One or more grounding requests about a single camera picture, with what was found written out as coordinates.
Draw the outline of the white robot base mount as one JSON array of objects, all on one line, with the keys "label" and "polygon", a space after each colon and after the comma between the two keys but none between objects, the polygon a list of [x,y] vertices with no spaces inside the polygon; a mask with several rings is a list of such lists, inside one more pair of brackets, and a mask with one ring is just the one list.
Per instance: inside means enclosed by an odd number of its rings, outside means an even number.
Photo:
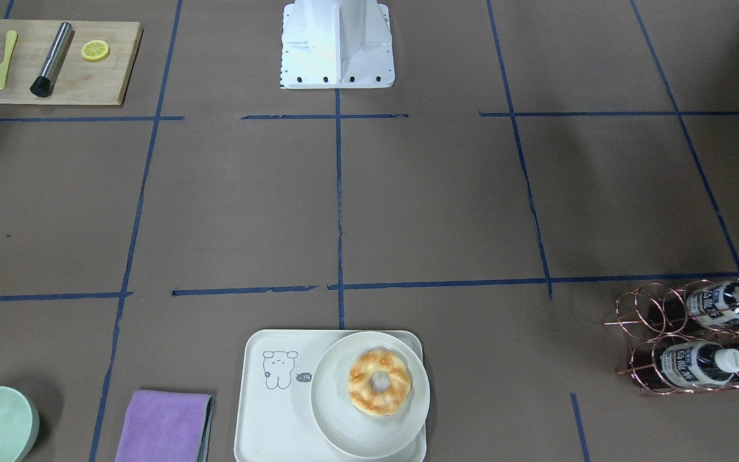
[{"label": "white robot base mount", "polygon": [[384,89],[396,80],[388,7],[295,1],[282,12],[280,87]]}]

